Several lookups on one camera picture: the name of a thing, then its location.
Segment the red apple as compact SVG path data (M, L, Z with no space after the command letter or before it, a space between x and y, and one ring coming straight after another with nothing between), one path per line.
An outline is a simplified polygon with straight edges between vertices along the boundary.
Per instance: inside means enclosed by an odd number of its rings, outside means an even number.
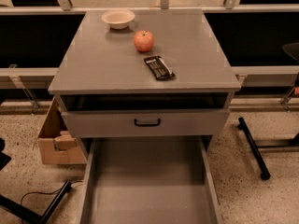
M154 36L150 31L138 31L134 35L135 48L140 52L148 52L154 44Z

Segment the brown cardboard box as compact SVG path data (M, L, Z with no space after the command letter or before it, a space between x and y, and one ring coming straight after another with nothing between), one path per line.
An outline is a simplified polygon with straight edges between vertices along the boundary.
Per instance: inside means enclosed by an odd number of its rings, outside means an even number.
M43 164L85 164L86 158L78 141L67 130L61 110L53 99L37 137Z

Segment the black snack bar packet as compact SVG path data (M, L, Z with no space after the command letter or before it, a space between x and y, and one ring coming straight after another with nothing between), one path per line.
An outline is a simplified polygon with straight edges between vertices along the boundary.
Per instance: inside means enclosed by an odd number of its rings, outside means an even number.
M144 63L157 80L168 80L176 76L160 56L147 57Z

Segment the grey top drawer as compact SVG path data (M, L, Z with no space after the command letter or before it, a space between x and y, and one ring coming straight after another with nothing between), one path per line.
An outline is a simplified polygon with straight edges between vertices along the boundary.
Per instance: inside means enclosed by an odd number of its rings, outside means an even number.
M77 138L218 135L229 111L68 111L62 117Z

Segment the white paper bowl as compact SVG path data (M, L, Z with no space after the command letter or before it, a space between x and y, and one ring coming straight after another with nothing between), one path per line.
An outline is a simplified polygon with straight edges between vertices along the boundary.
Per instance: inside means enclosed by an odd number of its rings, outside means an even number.
M130 10L110 10L102 15L102 21L116 30L127 28L134 19L135 13Z

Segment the grey drawer cabinet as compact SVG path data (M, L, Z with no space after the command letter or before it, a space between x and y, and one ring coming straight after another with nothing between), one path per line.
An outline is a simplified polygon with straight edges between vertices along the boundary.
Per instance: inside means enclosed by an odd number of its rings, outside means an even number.
M229 111L240 85L199 8L135 11L129 29L113 31L101 12L86 12L74 45L50 84L63 112L72 111ZM152 55L176 75L158 81L136 50L138 30L154 34ZM206 147L220 135L201 136Z

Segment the black chair at right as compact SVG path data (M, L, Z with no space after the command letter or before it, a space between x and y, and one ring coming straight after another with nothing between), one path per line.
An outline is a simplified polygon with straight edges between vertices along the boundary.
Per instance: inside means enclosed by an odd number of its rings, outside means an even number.
M285 53L287 53L289 56L291 56L297 62L299 62L299 42L283 45L282 49ZM283 109L286 112L290 112L289 101L293 96L296 96L298 94L299 94L299 73L297 74L293 85L288 89L288 91L280 101L280 104L282 105Z

